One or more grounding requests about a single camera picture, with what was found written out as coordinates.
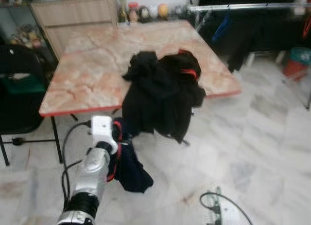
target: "marble-pattern table top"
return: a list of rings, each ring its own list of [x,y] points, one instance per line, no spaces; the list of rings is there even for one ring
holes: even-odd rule
[[[39,113],[52,116],[119,108],[130,86],[121,75],[134,54],[156,51],[160,59],[179,49],[198,59],[199,84],[207,96],[240,93],[238,81],[187,21],[95,25],[72,33]]]

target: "teal bucket lid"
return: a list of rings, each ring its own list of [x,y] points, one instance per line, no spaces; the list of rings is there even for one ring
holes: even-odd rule
[[[292,48],[291,59],[305,65],[311,64],[311,49],[308,48]]]

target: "green cushion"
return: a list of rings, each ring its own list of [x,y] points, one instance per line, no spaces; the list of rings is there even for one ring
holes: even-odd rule
[[[14,81],[9,78],[0,78],[0,83],[9,94],[23,94],[45,92],[44,85],[33,75]]]

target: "jar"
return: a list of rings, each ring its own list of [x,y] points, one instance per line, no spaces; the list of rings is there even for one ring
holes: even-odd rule
[[[138,21],[138,3],[137,2],[130,2],[128,3],[128,16],[131,22]]]

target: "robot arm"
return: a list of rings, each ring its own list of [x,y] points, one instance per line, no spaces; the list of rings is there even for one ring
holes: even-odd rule
[[[109,171],[110,155],[118,149],[112,132],[113,124],[110,117],[92,117],[95,148],[88,152],[81,163],[75,190],[57,225],[95,225],[97,208],[102,199]]]

